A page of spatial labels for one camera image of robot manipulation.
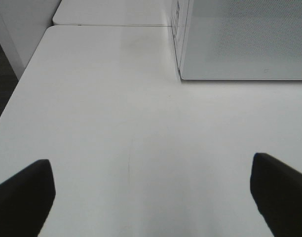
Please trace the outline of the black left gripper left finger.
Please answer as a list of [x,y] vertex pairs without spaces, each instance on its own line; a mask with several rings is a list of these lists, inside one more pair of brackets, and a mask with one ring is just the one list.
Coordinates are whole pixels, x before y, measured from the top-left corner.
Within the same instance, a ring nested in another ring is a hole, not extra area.
[[50,161],[40,159],[0,184],[0,237],[37,237],[56,196]]

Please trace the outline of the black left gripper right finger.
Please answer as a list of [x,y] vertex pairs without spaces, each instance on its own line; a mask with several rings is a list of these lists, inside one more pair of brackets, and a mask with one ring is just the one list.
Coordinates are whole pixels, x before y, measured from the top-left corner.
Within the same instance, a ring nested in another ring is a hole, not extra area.
[[275,237],[302,237],[302,173],[269,154],[256,153],[250,192]]

